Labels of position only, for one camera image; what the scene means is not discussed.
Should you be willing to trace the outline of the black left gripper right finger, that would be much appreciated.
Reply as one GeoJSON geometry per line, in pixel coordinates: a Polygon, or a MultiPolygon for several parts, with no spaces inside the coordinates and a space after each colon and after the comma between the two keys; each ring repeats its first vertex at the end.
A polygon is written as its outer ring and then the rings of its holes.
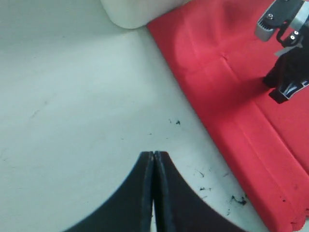
{"type": "Polygon", "coordinates": [[[158,232],[242,232],[186,183],[167,152],[154,153],[153,198],[158,232]]]}

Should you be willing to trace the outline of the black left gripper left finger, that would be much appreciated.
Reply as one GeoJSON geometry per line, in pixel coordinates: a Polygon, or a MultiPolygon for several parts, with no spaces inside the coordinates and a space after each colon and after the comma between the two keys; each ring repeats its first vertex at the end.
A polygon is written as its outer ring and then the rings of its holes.
{"type": "Polygon", "coordinates": [[[98,209],[68,232],[149,232],[152,220],[154,153],[141,152],[131,172],[98,209]]]}

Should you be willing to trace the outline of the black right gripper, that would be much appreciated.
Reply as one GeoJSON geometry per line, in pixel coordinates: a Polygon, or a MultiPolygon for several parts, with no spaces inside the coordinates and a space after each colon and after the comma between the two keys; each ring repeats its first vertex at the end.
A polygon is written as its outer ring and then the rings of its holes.
{"type": "Polygon", "coordinates": [[[289,48],[277,59],[275,66],[263,78],[268,88],[274,88],[269,96],[281,104],[291,99],[309,82],[309,41],[308,34],[294,30],[283,40],[289,48]]]}

